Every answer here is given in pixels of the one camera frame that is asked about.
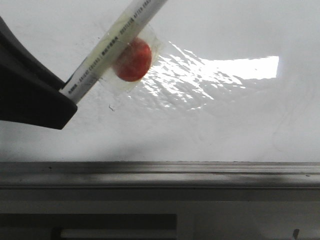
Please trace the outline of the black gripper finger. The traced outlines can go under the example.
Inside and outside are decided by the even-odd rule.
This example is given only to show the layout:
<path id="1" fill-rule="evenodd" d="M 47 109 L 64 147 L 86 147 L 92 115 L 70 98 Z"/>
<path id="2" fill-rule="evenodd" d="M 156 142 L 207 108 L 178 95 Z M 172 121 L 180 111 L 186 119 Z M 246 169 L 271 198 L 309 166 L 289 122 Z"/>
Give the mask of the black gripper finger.
<path id="1" fill-rule="evenodd" d="M 0 119 L 61 130 L 77 105 L 64 82 L 40 63 L 0 21 Z"/>

